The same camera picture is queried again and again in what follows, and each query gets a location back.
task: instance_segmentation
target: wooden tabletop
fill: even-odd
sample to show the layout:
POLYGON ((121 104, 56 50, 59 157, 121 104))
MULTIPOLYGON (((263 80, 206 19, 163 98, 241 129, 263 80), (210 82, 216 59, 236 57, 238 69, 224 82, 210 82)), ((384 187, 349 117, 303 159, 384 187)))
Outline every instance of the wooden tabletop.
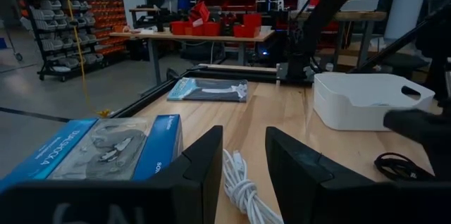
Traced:
MULTIPOLYGON (((183 145, 190 146, 214 125, 223 126, 223 147, 238 150, 248 165, 249 179, 259 197, 280 214, 266 165, 265 129, 275 126, 328 158, 370 178, 387 180, 373 166, 379 154, 394 151, 428 172, 432 168, 423 147, 394 132, 343 132, 326 127, 313 110, 311 88, 249 82, 247 103, 166 101, 163 95, 136 116, 180 114, 183 145)), ((223 181, 219 190, 216 223, 248 223, 227 198, 223 181)))
POLYGON ((207 37, 207 36, 190 36, 190 35, 172 35, 171 32, 154 32, 151 34, 132 34, 130 32, 119 33, 113 32, 110 34, 112 37, 137 37, 137 38, 150 38, 150 39, 177 39, 187 41, 217 41, 217 42, 265 42, 272 34, 274 30, 269 30, 265 33, 260 33, 258 37, 207 37))
MULTIPOLYGON (((292 11, 291 17, 295 17, 299 11, 292 11)), ((310 16, 311 12, 302 12, 299 16, 300 20, 306 20, 310 16)), ((338 12, 333 17, 337 21, 382 21, 387 17, 386 12, 338 12)))
POLYGON ((131 8, 129 12, 154 12, 158 10, 156 8, 131 8))

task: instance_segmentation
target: yellow cable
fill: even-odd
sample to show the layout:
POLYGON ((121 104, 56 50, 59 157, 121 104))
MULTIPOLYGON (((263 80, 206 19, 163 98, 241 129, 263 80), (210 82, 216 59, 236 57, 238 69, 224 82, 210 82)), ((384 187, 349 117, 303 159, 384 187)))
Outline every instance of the yellow cable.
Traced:
MULTIPOLYGON (((73 12, 72 12, 72 2, 70 2, 70 0, 68 0, 68 5, 69 5, 69 12, 70 12, 70 19, 72 21, 74 21, 74 17, 73 17, 73 12)), ((104 111, 95 111, 95 108, 91 105, 91 101, 89 99, 89 94, 87 92, 87 85, 86 85, 86 79, 85 79, 85 67, 83 65, 83 55, 82 55, 82 48, 80 46, 80 40, 78 39, 78 31, 77 31, 77 26, 74 25, 73 26, 73 31, 75 33, 75 39, 77 40, 77 48, 78 48, 78 55, 80 56, 80 65, 81 65, 81 69, 82 69, 82 86, 83 86, 83 93, 85 94, 85 101, 87 106, 89 107, 89 109, 93 110, 96 114, 98 114, 101 118, 106 118, 108 116, 108 114, 110 114, 110 110, 106 109, 104 111)))

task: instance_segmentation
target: concrete floor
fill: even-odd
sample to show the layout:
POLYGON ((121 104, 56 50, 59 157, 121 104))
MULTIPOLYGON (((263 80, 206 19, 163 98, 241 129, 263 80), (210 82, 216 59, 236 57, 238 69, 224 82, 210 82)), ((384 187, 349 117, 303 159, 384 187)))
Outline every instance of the concrete floor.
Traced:
MULTIPOLYGON (((11 31, 16 49, 23 55, 17 62, 12 49, 0 50, 0 108, 40 113, 62 118, 89 118, 82 91, 82 78, 59 82, 57 77, 38 79, 41 58, 35 52, 31 35, 24 30, 11 31)), ((0 37, 6 33, 0 31, 0 37)), ((192 64, 178 56, 160 59, 161 79, 171 67, 183 73, 192 64)), ((139 99, 140 92, 155 86, 150 66, 145 61, 123 61, 86 75, 91 104, 100 111, 117 111, 139 99)), ((0 178, 54 135, 64 123, 0 111, 0 178)))

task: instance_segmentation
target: product box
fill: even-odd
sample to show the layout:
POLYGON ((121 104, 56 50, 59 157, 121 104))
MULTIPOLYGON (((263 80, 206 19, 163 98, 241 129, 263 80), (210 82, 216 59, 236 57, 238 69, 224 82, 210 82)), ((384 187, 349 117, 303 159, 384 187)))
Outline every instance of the product box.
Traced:
POLYGON ((0 181, 145 180, 183 151, 179 115, 72 120, 0 181))
POLYGON ((168 94, 169 101, 237 101, 247 100, 247 80, 205 80, 184 77, 168 94))

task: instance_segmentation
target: caster wheel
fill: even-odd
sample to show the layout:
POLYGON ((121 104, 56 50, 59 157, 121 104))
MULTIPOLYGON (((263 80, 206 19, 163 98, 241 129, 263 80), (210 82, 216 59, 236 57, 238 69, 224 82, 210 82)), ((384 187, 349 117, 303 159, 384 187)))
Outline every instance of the caster wheel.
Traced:
POLYGON ((20 54, 20 53, 16 53, 16 54, 14 54, 14 56, 16 57, 17 61, 23 60, 22 54, 20 54))

